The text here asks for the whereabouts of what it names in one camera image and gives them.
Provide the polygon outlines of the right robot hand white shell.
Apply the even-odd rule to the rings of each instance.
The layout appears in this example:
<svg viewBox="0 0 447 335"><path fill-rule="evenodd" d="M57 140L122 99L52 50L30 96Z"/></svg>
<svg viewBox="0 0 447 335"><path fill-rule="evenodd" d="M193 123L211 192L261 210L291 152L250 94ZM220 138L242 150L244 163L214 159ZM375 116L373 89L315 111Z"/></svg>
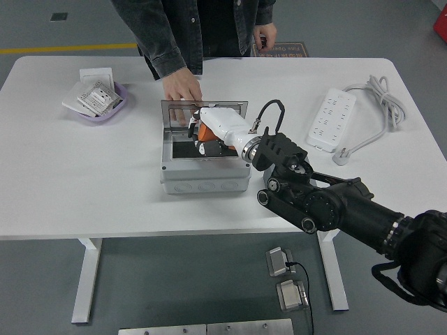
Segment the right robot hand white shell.
<svg viewBox="0 0 447 335"><path fill-rule="evenodd" d="M188 129L198 152L203 156L220 157L234 150L244 161L254 159L261 137L233 108L202 107L191 115Z"/></svg>

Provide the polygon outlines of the person's right hand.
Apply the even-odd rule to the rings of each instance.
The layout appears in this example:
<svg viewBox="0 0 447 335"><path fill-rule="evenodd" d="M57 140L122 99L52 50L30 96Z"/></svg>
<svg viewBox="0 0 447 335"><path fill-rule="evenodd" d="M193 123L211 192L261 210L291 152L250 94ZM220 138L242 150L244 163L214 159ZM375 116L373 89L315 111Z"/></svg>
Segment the person's right hand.
<svg viewBox="0 0 447 335"><path fill-rule="evenodd" d="M188 68L181 68L162 78L167 101L201 101L203 94L199 81Z"/></svg>

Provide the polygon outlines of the person's left hand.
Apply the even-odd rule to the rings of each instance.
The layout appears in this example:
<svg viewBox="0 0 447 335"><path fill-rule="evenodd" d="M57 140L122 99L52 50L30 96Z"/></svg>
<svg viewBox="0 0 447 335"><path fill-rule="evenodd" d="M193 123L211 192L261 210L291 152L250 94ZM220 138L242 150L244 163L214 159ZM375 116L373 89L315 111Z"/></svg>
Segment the person's left hand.
<svg viewBox="0 0 447 335"><path fill-rule="evenodd" d="M253 30L254 41L259 52L267 52L274 47L277 28L274 23L256 25Z"/></svg>

